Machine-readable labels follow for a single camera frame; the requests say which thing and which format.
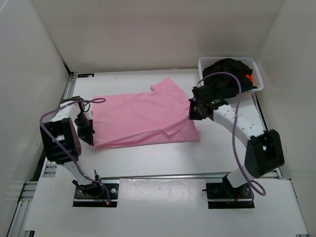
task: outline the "pink sleeve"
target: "pink sleeve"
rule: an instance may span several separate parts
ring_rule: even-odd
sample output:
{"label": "pink sleeve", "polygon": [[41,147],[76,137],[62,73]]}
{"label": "pink sleeve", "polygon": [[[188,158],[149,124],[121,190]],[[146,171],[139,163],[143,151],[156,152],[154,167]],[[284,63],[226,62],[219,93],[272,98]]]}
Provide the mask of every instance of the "pink sleeve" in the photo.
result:
{"label": "pink sleeve", "polygon": [[177,86],[170,78],[165,78],[162,82],[159,82],[156,85],[152,85],[151,89],[158,93],[162,92],[180,92],[183,90]]}

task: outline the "pink fabric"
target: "pink fabric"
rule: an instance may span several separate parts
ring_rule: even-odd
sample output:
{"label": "pink fabric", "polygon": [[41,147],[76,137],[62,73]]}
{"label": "pink fabric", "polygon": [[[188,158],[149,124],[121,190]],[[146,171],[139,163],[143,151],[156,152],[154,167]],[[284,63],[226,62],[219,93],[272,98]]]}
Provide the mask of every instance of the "pink fabric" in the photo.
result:
{"label": "pink fabric", "polygon": [[183,90],[169,78],[151,89],[150,93],[102,96],[105,103],[93,104],[95,147],[200,140],[200,131],[189,120],[190,103]]}

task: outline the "pink cloth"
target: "pink cloth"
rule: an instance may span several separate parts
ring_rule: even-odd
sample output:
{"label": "pink cloth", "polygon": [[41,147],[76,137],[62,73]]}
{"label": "pink cloth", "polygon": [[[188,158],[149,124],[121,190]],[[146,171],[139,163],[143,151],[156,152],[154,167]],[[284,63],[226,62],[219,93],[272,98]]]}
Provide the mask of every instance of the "pink cloth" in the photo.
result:
{"label": "pink cloth", "polygon": [[200,140],[200,131],[189,120],[190,103],[183,90],[169,78],[151,89],[150,93],[102,96],[105,103],[93,104],[95,147]]}

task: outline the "black mounting plate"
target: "black mounting plate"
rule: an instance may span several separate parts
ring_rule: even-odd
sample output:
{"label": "black mounting plate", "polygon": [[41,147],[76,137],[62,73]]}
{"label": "black mounting plate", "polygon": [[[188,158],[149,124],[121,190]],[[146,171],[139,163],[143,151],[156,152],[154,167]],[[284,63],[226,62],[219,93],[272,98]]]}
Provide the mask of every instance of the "black mounting plate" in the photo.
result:
{"label": "black mounting plate", "polygon": [[76,187],[73,206],[80,207],[117,207],[119,196],[119,183],[104,183],[110,193],[111,205],[107,205],[107,195],[101,195],[97,198],[92,198],[88,194],[83,194]]}
{"label": "black mounting plate", "polygon": [[221,183],[206,184],[208,209],[248,209],[255,207],[254,203],[251,203],[251,193],[248,184],[240,187],[240,198],[236,202],[234,202],[236,195],[227,197],[215,195],[214,193],[218,193],[217,191],[221,187]]}

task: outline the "pink towel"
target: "pink towel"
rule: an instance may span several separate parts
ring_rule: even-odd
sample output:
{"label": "pink towel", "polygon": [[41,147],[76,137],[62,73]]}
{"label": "pink towel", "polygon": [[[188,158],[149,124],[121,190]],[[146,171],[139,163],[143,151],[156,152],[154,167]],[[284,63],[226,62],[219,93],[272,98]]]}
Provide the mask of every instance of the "pink towel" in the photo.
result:
{"label": "pink towel", "polygon": [[189,120],[190,103],[183,90],[170,78],[151,89],[150,93],[102,96],[105,103],[93,104],[95,147],[200,140],[200,131]]}

